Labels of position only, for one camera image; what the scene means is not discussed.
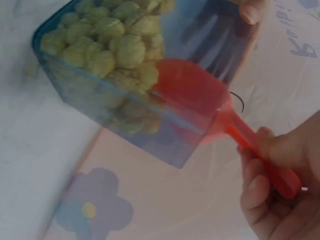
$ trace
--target blue flower print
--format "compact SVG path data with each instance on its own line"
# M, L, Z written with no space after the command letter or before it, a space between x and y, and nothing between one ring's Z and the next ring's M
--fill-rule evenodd
M106 240L133 218L133 207L118 196L118 188L117 176L105 168L77 174L56 210L57 223L77 240Z
M313 9L319 7L319 0L298 0L305 9Z

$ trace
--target scoop handle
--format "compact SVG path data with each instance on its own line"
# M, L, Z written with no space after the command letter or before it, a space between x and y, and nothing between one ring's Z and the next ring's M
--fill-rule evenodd
M257 133L254 132L234 111L223 114L225 124L224 132L230 135L241 147L253 150L261 158L256 147ZM302 183L299 177L289 168L274 166L269 161L262 159L266 174L271 184L285 199L293 199L301 191Z

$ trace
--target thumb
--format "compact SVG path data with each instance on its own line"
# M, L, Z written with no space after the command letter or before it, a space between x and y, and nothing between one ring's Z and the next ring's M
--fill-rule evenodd
M239 12L244 21L254 25L266 14L268 10L268 0L243 0Z
M265 160L282 168L302 167L306 163L304 138L298 131L275 136L269 128L262 127L257 134L258 149Z

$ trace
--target yellow flower center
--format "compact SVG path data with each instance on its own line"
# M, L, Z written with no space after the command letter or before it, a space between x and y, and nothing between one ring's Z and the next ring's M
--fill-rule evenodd
M90 202L86 202L82 206L82 214L87 219L93 219L97 215L96 206Z

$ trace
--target plastic scoop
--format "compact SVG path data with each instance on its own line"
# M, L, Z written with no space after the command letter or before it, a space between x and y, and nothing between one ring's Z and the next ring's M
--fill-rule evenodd
M202 142L214 140L218 133L230 135L241 147L257 150L257 134L234 111L228 87L197 64L182 59L164 59L157 63L157 92L173 111L206 135ZM192 141L192 134L186 135ZM288 168L279 168L263 159L271 184L286 199L301 190L298 176Z

